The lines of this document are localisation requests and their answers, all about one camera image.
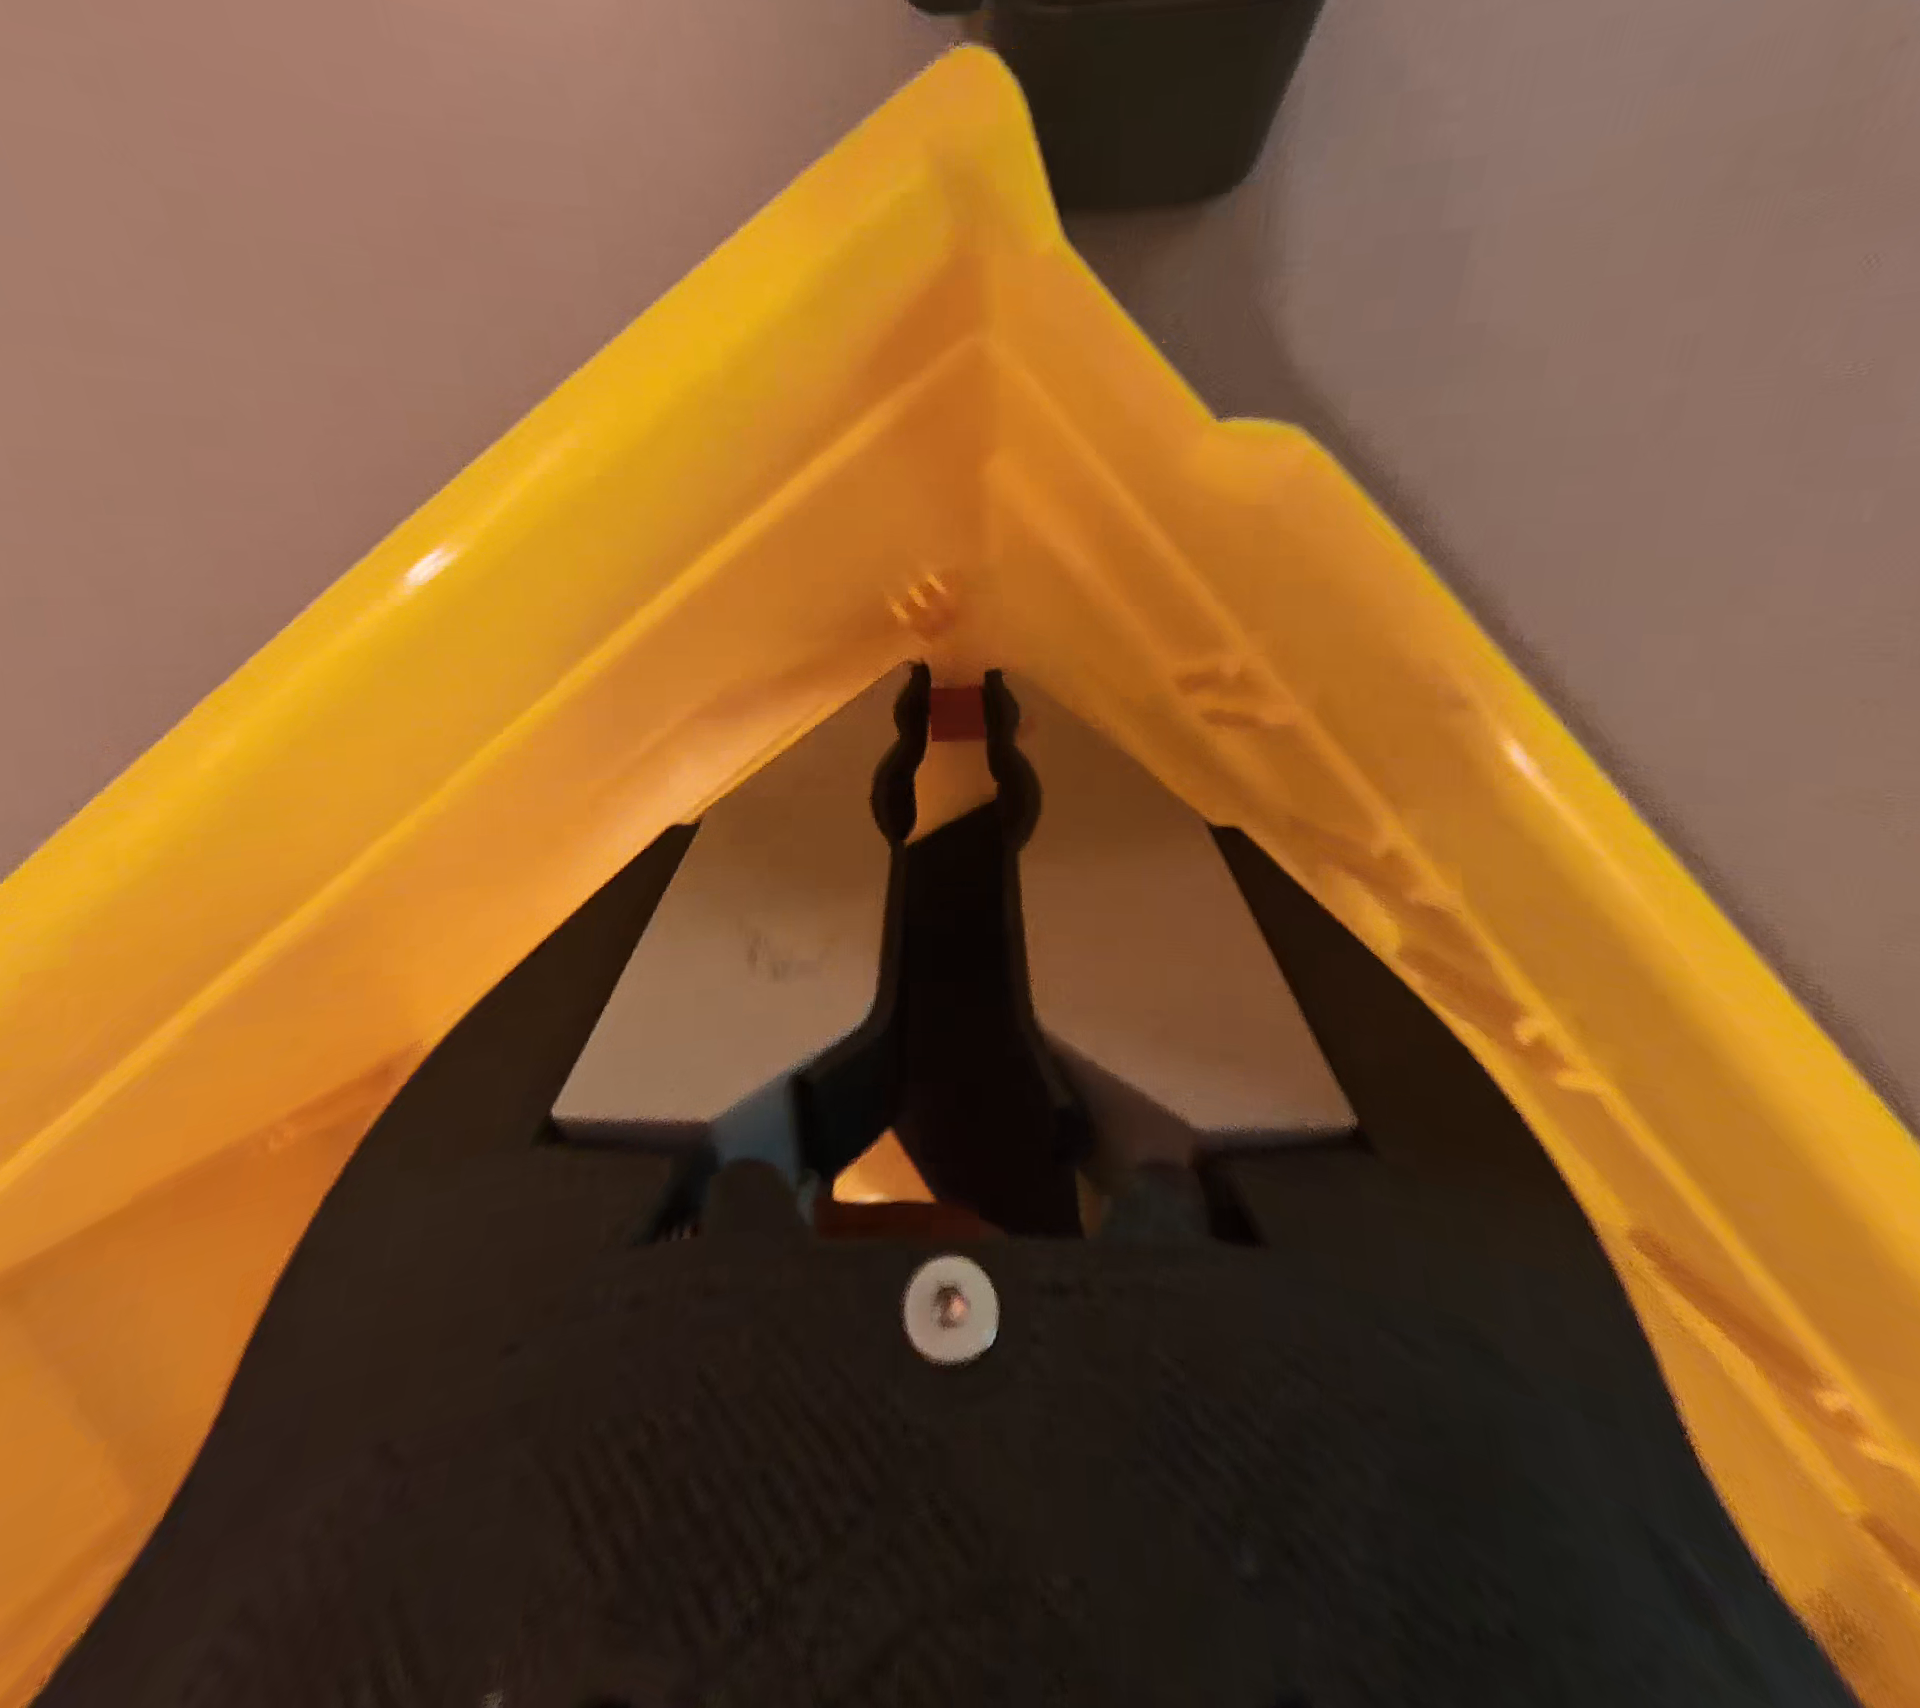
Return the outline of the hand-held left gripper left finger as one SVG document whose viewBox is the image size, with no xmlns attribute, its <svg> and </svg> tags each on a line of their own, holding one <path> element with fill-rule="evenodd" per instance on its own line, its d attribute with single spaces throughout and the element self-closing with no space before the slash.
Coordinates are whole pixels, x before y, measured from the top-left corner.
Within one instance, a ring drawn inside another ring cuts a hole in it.
<svg viewBox="0 0 1920 1708">
<path fill-rule="evenodd" d="M 840 1170 L 886 1129 L 923 683 L 896 667 L 704 813 L 554 1099 L 562 1140 Z"/>
</svg>

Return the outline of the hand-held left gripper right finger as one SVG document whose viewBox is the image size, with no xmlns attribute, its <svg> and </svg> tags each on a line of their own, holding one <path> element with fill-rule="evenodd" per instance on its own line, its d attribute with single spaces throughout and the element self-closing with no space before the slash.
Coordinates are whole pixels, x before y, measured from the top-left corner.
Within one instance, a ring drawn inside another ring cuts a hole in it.
<svg viewBox="0 0 1920 1708">
<path fill-rule="evenodd" d="M 1019 851 L 1035 1022 L 1092 1127 L 1092 1166 L 1356 1134 L 1208 823 L 1029 681 L 1005 685 L 1038 783 Z"/>
</svg>

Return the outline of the yellow plastic bin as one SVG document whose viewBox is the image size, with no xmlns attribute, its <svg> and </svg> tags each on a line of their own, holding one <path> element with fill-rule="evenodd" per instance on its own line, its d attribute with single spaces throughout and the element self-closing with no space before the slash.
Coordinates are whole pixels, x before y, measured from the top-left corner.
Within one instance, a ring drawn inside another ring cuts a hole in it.
<svg viewBox="0 0 1920 1708">
<path fill-rule="evenodd" d="M 951 50 L 3 880 L 3 1705 L 483 992 L 909 661 L 1244 833 L 1472 1052 L 1740 1531 L 1915 1705 L 1915 1140 L 1332 455 L 1215 419 Z"/>
</svg>

